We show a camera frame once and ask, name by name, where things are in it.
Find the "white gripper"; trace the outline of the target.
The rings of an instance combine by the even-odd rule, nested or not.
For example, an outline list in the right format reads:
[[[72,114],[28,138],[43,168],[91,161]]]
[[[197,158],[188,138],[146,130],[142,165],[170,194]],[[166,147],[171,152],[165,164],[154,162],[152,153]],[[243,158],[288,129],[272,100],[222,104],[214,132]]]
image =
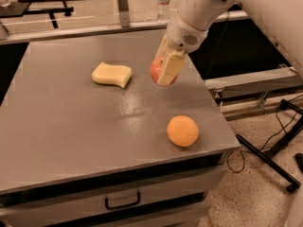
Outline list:
[[[167,45],[174,50],[191,53],[199,48],[207,37],[208,30],[202,31],[192,27],[179,12],[169,20],[166,36],[163,37],[155,54],[155,61],[161,64],[157,79],[160,86],[169,86],[178,77],[186,63],[182,51],[172,51],[167,55]]]

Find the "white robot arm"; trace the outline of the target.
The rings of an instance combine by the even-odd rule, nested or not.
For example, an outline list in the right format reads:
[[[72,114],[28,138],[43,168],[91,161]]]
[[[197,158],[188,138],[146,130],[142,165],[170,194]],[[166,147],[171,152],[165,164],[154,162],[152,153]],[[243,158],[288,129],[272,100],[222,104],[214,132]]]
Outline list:
[[[168,86],[176,79],[185,56],[198,49],[215,20],[235,4],[303,76],[303,0],[183,0],[155,55],[161,68],[157,84]]]

